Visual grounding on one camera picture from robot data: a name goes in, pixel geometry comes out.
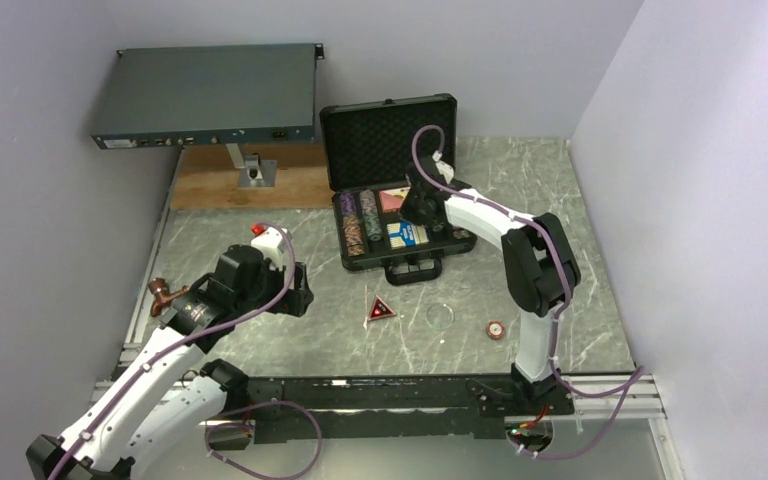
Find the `blue playing card deck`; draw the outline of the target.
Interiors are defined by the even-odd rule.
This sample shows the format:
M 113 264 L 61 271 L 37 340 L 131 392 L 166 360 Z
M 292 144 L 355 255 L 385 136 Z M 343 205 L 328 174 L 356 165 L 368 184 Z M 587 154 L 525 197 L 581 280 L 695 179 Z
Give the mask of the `blue playing card deck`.
M 429 242 L 429 235 L 424 226 L 407 221 L 388 223 L 387 238 L 392 249 L 415 247 Z

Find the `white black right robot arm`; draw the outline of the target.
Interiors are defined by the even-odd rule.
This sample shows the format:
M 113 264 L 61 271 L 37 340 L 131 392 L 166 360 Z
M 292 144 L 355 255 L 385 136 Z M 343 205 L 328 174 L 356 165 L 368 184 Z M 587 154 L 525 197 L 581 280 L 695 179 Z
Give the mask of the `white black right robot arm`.
M 520 311 L 519 347 L 503 398 L 524 415 L 538 413 L 563 392 L 555 378 L 558 323 L 580 281 L 560 220 L 510 210 L 463 182 L 446 184 L 442 174 L 422 166 L 410 167 L 406 177 L 406 220 L 429 229 L 465 229 L 502 253 L 508 292 Z

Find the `red triangular dealer button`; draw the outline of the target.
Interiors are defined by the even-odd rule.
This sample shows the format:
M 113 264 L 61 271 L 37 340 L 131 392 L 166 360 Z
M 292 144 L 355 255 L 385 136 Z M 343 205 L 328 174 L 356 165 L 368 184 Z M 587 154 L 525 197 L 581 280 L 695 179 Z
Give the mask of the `red triangular dealer button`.
M 371 322 L 395 316 L 396 312 L 380 296 L 376 296 L 371 302 L 365 321 Z

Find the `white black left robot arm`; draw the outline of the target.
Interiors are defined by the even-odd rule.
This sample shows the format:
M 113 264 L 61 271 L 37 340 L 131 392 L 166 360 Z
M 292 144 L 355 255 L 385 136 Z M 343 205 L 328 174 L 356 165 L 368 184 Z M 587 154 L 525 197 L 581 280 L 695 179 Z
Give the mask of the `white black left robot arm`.
M 205 355 L 240 323 L 263 313 L 300 317 L 313 300 L 305 266 L 282 229 L 232 245 L 215 270 L 159 302 L 162 324 L 100 399 L 58 435 L 26 451 L 36 479 L 141 479 L 181 436 L 215 416 L 294 408 L 251 390 L 234 365 Z

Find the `red playing card deck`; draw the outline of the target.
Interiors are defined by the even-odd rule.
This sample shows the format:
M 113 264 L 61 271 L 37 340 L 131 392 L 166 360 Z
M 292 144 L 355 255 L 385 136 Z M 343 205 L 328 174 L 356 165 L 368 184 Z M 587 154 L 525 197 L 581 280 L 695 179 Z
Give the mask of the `red playing card deck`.
M 378 192 L 379 204 L 383 213 L 398 212 L 409 194 L 410 188 L 398 187 L 383 189 Z

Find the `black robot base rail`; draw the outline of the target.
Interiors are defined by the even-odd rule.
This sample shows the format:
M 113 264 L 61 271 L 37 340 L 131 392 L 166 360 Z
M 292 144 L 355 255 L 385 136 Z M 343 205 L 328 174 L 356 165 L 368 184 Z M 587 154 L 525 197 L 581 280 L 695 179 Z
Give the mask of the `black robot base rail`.
M 514 373 L 251 377 L 215 420 L 248 420 L 258 444 L 289 440 L 470 436 L 502 439 L 517 421 L 575 411 L 554 380 Z

